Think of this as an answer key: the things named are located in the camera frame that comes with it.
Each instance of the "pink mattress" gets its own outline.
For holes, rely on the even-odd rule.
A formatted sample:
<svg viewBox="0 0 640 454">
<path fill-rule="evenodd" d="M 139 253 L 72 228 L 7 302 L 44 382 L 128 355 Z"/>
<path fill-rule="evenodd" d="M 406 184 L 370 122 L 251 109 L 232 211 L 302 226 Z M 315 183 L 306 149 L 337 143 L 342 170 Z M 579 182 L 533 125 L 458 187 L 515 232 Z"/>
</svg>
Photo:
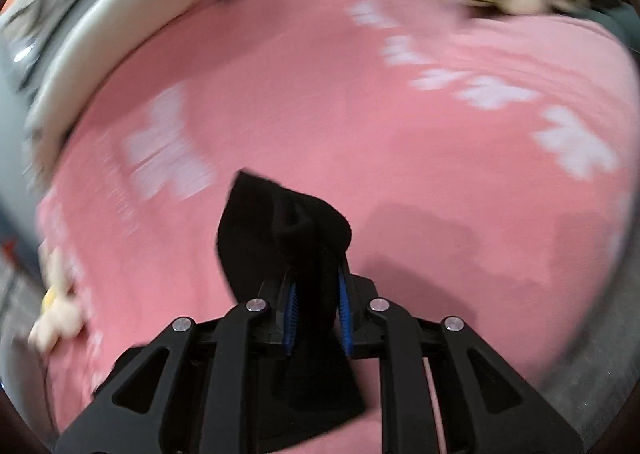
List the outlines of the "pink mattress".
<svg viewBox="0 0 640 454">
<path fill-rule="evenodd" d="M 626 51 L 560 16 L 472 20 L 454 0 L 205 0 L 94 97 L 40 206 L 88 323 L 59 344 L 65 428 L 114 360 L 233 304 L 215 253 L 241 168 L 322 197 L 351 270 L 414 315 L 462 316 L 529 380 L 606 284 L 638 156 Z M 373 409 L 297 452 L 378 452 Z"/>
</svg>

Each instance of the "triangular cutout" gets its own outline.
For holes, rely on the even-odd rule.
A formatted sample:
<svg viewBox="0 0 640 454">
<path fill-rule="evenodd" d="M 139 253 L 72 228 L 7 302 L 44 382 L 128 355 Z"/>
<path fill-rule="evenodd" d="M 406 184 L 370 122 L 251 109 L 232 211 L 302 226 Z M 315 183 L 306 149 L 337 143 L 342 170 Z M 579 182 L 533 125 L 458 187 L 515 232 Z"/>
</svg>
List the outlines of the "triangular cutout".
<svg viewBox="0 0 640 454">
<path fill-rule="evenodd" d="M 139 414 L 148 413 L 168 358 L 169 350 L 166 348 L 154 352 L 146 364 L 114 395 L 113 403 Z"/>
<path fill-rule="evenodd" d="M 468 356 L 480 386 L 484 405 L 489 413 L 500 414 L 522 403 L 522 398 L 517 391 L 478 351 L 469 350 Z"/>
</svg>

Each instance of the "black cloth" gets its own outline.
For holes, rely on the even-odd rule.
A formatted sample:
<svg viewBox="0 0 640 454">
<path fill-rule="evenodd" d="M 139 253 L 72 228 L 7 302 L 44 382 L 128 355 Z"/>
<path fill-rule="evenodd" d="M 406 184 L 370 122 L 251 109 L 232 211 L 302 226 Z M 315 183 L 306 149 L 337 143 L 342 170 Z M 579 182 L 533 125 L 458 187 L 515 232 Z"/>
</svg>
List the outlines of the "black cloth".
<svg viewBox="0 0 640 454">
<path fill-rule="evenodd" d="M 334 333 L 338 265 L 351 241 L 328 203 L 239 172 L 218 227 L 218 256 L 238 302 L 263 282 L 291 276 L 298 293 L 296 345 L 260 360 L 258 445 L 272 452 L 344 424 L 365 410 Z"/>
</svg>

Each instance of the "silver screw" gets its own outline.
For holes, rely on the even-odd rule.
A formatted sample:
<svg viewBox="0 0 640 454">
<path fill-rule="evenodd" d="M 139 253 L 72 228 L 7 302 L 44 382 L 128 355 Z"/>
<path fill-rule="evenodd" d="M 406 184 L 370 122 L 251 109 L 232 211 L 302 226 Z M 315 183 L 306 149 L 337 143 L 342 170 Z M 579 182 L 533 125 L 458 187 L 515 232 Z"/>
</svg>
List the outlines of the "silver screw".
<svg viewBox="0 0 640 454">
<path fill-rule="evenodd" d="M 252 299 L 246 303 L 246 309 L 249 311 L 262 311 L 267 307 L 267 301 L 264 299 Z"/>
<path fill-rule="evenodd" d="M 191 319 L 187 317 L 179 317 L 172 324 L 174 331 L 187 331 L 191 327 Z"/>
<path fill-rule="evenodd" d="M 444 320 L 444 327 L 449 331 L 460 331 L 465 327 L 465 321 L 460 319 L 460 317 L 447 317 Z"/>
<path fill-rule="evenodd" d="M 389 309 L 389 301 L 386 299 L 382 299 L 382 297 L 378 297 L 377 299 L 371 299 L 369 303 L 370 309 L 373 311 L 386 311 Z"/>
</svg>

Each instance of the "pink bedsheet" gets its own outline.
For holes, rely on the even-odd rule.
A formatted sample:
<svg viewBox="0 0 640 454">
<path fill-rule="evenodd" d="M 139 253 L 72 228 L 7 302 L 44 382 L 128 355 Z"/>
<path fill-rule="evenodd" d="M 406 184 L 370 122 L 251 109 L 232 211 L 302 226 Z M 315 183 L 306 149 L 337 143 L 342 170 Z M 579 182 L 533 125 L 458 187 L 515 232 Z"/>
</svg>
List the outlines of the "pink bedsheet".
<svg viewBox="0 0 640 454">
<path fill-rule="evenodd" d="M 425 319 L 461 315 L 535 380 L 615 263 L 638 109 L 630 58 L 589 22 L 206 0 L 113 73 L 40 206 L 89 317 L 50 359 L 59 426 L 123 350 L 232 306 L 214 243 L 244 167 L 334 205 L 353 272 Z M 357 369 L 375 407 L 375 363 Z M 295 450 L 352 444 L 379 451 L 376 410 Z"/>
</svg>

